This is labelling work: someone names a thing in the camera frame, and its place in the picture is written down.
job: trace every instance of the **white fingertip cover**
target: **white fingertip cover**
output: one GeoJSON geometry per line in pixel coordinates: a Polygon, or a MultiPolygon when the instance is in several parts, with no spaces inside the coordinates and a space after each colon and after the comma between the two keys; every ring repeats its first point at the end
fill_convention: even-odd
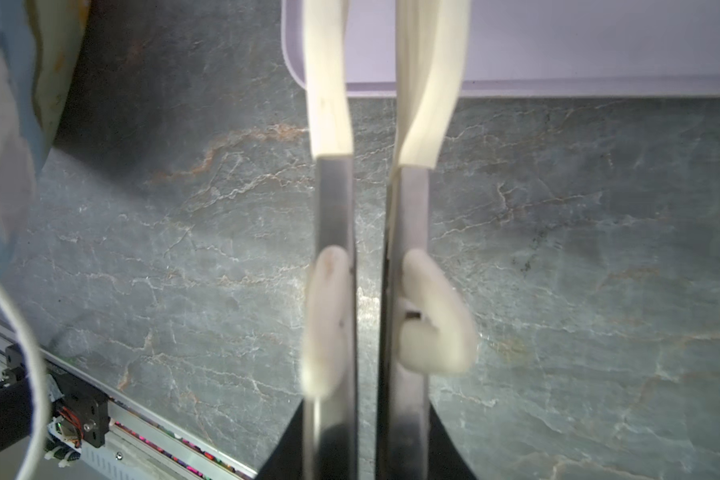
{"type": "Polygon", "coordinates": [[[478,357],[478,333],[460,295],[427,252],[409,250],[403,257],[405,297],[430,322],[407,320],[398,337],[398,360],[425,375],[466,372],[478,357]]]}
{"type": "Polygon", "coordinates": [[[306,398],[326,398],[348,363],[346,315],[350,300],[349,255],[340,246],[320,252],[307,281],[301,381],[306,398]]]}

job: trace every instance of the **gray marble surface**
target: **gray marble surface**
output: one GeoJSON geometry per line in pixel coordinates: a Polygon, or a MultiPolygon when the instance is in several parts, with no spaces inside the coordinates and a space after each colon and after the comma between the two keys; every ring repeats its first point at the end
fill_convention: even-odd
{"type": "MultiPolygon", "coordinates": [[[[394,102],[351,102],[372,472],[394,102]]],[[[277,2],[93,2],[5,279],[43,344],[258,468],[298,405],[313,168],[277,2]]],[[[720,100],[460,101],[432,252],[479,361],[432,399],[481,478],[720,478],[720,100]]]]}

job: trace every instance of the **white cable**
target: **white cable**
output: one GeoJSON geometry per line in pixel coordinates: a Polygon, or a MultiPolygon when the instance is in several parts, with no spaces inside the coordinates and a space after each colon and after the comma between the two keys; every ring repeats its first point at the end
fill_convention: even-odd
{"type": "Polygon", "coordinates": [[[50,417],[45,360],[43,360],[40,353],[40,347],[38,341],[34,338],[32,329],[1,284],[0,310],[3,311],[8,323],[16,332],[16,339],[21,347],[21,352],[24,354],[24,363],[27,366],[29,384],[32,390],[32,433],[24,461],[21,463],[19,473],[16,475],[16,480],[31,480],[34,470],[44,454],[46,425],[50,417]]]}

